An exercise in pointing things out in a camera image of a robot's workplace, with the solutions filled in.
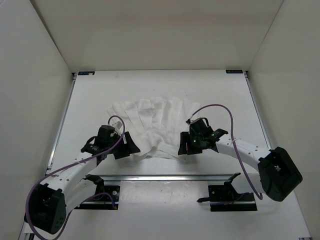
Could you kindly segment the white pleated skirt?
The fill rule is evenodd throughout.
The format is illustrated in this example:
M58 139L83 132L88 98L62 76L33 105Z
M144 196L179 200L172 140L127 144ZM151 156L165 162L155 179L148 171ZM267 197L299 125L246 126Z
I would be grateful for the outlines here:
M189 130L186 120L199 108L198 102L187 98L163 96L115 102L106 112L109 117L123 119L126 131L140 149L134 158L177 159L180 134Z

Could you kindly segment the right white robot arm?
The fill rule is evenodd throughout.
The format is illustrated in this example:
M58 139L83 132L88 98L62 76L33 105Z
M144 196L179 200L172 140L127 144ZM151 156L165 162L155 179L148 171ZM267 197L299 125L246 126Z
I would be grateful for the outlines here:
M188 131L180 134L178 155L196 155L213 150L249 165L256 173L235 173L223 184L223 193L230 201L242 194L265 194L282 202L303 180L289 153L282 147L269 149L235 139L226 130L213 130L207 118L187 121Z

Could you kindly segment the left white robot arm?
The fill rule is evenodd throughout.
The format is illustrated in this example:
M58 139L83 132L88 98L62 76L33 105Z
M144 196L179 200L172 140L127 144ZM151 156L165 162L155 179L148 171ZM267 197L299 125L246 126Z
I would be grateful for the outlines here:
M102 125L87 140L78 158L68 166L48 174L28 195L24 220L35 228L56 234L67 217L86 199L104 195L103 179L90 174L108 155L121 159L140 153L129 132L115 125Z

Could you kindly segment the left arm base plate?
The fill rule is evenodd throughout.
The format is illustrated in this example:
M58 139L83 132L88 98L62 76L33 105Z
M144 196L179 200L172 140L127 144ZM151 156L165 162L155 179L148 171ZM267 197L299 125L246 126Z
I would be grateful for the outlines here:
M120 190L119 185L105 185L103 190L98 190L96 195L81 203L76 209L116 211L119 208Z

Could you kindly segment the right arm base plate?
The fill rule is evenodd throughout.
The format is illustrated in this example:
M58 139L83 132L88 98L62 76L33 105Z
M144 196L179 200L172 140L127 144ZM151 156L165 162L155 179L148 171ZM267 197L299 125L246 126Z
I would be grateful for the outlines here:
M199 204L209 202L211 212L254 212L257 205L253 193L237 193L232 186L233 180L242 176L234 173L223 183L209 184L208 196L197 200Z

